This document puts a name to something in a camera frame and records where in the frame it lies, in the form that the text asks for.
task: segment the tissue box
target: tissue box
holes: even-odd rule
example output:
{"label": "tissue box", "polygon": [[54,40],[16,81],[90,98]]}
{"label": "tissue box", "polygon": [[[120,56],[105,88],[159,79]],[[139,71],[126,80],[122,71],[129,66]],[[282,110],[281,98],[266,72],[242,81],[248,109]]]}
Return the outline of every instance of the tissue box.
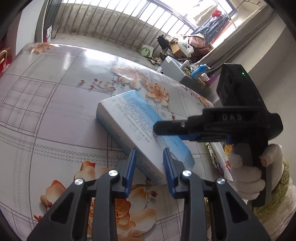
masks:
{"label": "tissue box", "polygon": [[191,170],[194,159],[178,136],[157,136],[153,125],[162,118],[135,90],[116,95],[98,104],[96,117],[115,142],[128,155],[137,149],[136,166],[155,184],[166,184],[163,150]]}

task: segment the black handheld device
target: black handheld device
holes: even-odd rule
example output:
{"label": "black handheld device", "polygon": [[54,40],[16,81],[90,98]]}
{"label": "black handheld device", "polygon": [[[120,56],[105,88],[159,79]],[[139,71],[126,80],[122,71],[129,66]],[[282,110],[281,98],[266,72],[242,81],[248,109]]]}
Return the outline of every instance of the black handheld device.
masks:
{"label": "black handheld device", "polygon": [[245,165],[262,171],[266,186],[252,206],[261,207],[271,201],[271,167],[263,167],[260,155],[268,141],[283,130],[281,118],[269,113],[252,79],[240,64],[223,64],[217,86],[221,108],[204,108],[201,115],[187,120],[158,121],[153,126],[157,135],[179,135],[183,140],[226,142],[234,144],[234,152]]}

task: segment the balcony railing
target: balcony railing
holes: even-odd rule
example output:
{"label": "balcony railing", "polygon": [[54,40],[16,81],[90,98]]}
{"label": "balcony railing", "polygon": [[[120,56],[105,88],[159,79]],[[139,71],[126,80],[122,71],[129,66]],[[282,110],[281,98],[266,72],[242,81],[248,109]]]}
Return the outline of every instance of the balcony railing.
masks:
{"label": "balcony railing", "polygon": [[99,39],[121,43],[139,51],[150,42],[154,51],[160,51],[156,38],[159,35],[191,34],[196,28],[174,9],[159,0],[108,0],[102,6],[70,0],[61,4],[53,29],[91,35]]}

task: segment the finger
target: finger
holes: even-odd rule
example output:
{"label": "finger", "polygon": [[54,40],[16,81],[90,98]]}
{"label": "finger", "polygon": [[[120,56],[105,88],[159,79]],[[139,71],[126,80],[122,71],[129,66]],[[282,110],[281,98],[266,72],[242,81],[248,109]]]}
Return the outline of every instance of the finger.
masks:
{"label": "finger", "polygon": [[249,183],[258,181],[261,178],[262,171],[258,167],[242,166],[240,168],[231,169],[233,180]]}
{"label": "finger", "polygon": [[228,156],[228,162],[231,165],[231,168],[242,167],[242,157],[238,154],[231,152]]}
{"label": "finger", "polygon": [[261,192],[265,187],[265,181],[263,179],[259,179],[258,181],[251,183],[237,181],[235,182],[235,185],[237,190],[251,194],[254,192]]}
{"label": "finger", "polygon": [[255,192],[255,193],[245,193],[245,192],[242,192],[242,191],[237,191],[238,195],[243,198],[243,199],[246,199],[246,200],[254,200],[256,199],[258,196],[259,196],[259,192]]}
{"label": "finger", "polygon": [[270,144],[264,152],[262,153],[260,160],[262,163],[262,166],[267,167],[270,164],[282,161],[283,159],[283,153],[282,153],[282,147],[281,145],[276,144]]}

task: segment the blue detergent bottle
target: blue detergent bottle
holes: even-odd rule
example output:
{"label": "blue detergent bottle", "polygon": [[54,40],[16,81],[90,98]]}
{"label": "blue detergent bottle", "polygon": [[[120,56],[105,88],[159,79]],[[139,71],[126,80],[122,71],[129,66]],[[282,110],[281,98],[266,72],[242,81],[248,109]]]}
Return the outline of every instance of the blue detergent bottle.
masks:
{"label": "blue detergent bottle", "polygon": [[207,69],[210,69],[210,67],[208,67],[207,64],[201,64],[195,71],[191,73],[190,77],[192,79],[195,79],[196,75],[204,73]]}

